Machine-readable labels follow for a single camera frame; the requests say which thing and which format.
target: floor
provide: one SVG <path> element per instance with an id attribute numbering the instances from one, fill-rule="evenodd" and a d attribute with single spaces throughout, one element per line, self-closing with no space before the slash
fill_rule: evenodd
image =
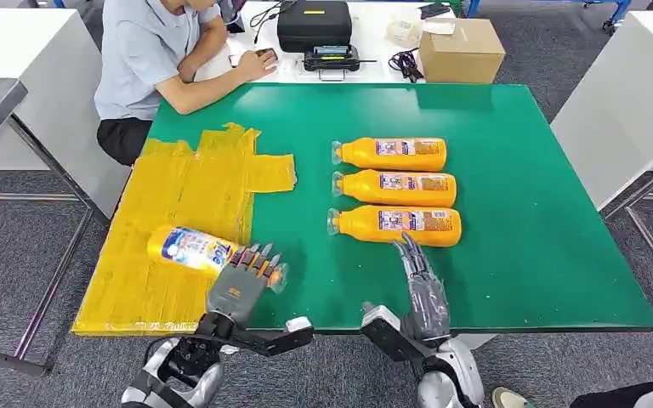
<path id="1" fill-rule="evenodd" d="M 482 2 L 480 15 L 492 20 L 507 50 L 497 81 L 529 85 L 551 120 L 606 43 L 599 26 L 612 6 L 496 1 Z M 98 19 L 88 25 L 98 38 Z M 60 190 L 41 173 L 6 176 L 0 190 Z M 639 212 L 653 230 L 653 202 Z M 13 351 L 80 217 L 81 209 L 71 204 L 0 204 L 0 350 Z M 649 248 L 624 214 L 609 227 L 653 304 Z M 0 370 L 0 407 L 116 406 L 140 368 L 146 339 L 69 333 L 104 238 L 105 231 L 91 223 L 29 353 L 33 360 L 54 361 L 54 372 L 32 379 Z M 487 390 L 513 388 L 538 408 L 653 380 L 653 332 L 501 335 L 475 354 Z M 415 406 L 409 367 L 392 363 L 361 337 L 318 337 L 271 360 L 235 354 L 226 358 L 226 373 L 213 406 Z"/>

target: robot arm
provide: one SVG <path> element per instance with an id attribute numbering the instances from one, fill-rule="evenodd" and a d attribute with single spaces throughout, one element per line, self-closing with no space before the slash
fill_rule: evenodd
<path id="1" fill-rule="evenodd" d="M 365 306 L 361 332 L 394 361 L 424 372 L 417 387 L 422 408 L 480 406 L 484 386 L 471 350 L 449 327 L 444 286 L 422 248 L 407 234 L 394 242 L 406 272 L 410 312 L 400 320 L 383 305 Z"/>
<path id="2" fill-rule="evenodd" d="M 224 345 L 272 356 L 311 342 L 314 328 L 306 317 L 289 320 L 281 333 L 247 331 L 254 306 L 270 282 L 281 274 L 280 254 L 268 259 L 271 244 L 241 248 L 214 282 L 207 312 L 191 335 L 161 337 L 146 350 L 145 365 L 122 396 L 122 408 L 202 408 L 219 391 Z M 151 346 L 164 342 L 149 358 Z M 167 385 L 175 378 L 190 388 L 179 392 Z"/>

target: yellow packing tape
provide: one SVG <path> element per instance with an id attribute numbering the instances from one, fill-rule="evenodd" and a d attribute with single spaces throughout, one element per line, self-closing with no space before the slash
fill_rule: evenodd
<path id="1" fill-rule="evenodd" d="M 252 193 L 274 193 L 294 190 L 297 175 L 294 172 L 294 157 L 251 156 L 247 161 L 247 191 Z"/>
<path id="2" fill-rule="evenodd" d="M 247 244 L 252 192 L 292 190 L 288 156 L 255 156 L 259 131 L 234 123 L 207 130 L 196 152 L 184 142 L 147 140 L 71 330 L 84 336 L 193 332 L 213 284 L 200 270 L 152 259 L 156 227 L 183 225 Z"/>

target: bottle cap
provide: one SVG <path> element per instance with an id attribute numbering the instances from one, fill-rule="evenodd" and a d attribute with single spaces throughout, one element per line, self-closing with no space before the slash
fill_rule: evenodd
<path id="1" fill-rule="evenodd" d="M 340 172 L 332 174 L 332 196 L 339 197 L 344 194 L 344 175 Z"/>
<path id="2" fill-rule="evenodd" d="M 329 235 L 335 235 L 339 233 L 339 217 L 341 213 L 334 208 L 329 208 L 329 211 L 326 212 L 326 231 Z"/>
<path id="3" fill-rule="evenodd" d="M 332 142 L 332 164 L 339 164 L 342 162 L 342 144 L 339 142 Z"/>
<path id="4" fill-rule="evenodd" d="M 287 276 L 289 275 L 289 269 L 290 268 L 288 263 L 279 263 L 276 265 L 276 268 L 271 271 L 268 286 L 269 289 L 271 289 L 277 295 L 284 292 L 284 288 L 287 287 Z"/>

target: bottle label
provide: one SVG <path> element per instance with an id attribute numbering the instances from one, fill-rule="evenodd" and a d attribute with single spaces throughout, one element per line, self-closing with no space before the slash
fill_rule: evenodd
<path id="1" fill-rule="evenodd" d="M 405 173 L 381 173 L 379 187 L 382 190 L 415 190 L 417 180 Z"/>
<path id="2" fill-rule="evenodd" d="M 449 185 L 446 182 L 446 176 L 443 174 L 417 176 L 417 187 L 420 190 L 427 191 L 449 190 Z"/>
<path id="3" fill-rule="evenodd" d="M 381 139 L 377 140 L 377 156 L 436 155 L 438 139 Z"/>
<path id="4" fill-rule="evenodd" d="M 451 231 L 446 211 L 380 211 L 379 229 L 384 231 Z"/>
<path id="5" fill-rule="evenodd" d="M 234 255 L 235 248 L 202 232 L 177 227 L 164 241 L 162 256 L 190 268 L 211 267 L 218 272 Z"/>
<path id="6" fill-rule="evenodd" d="M 414 177 L 409 173 L 380 173 L 379 187 L 382 190 L 449 190 L 446 176 L 443 174 L 424 174 Z"/>

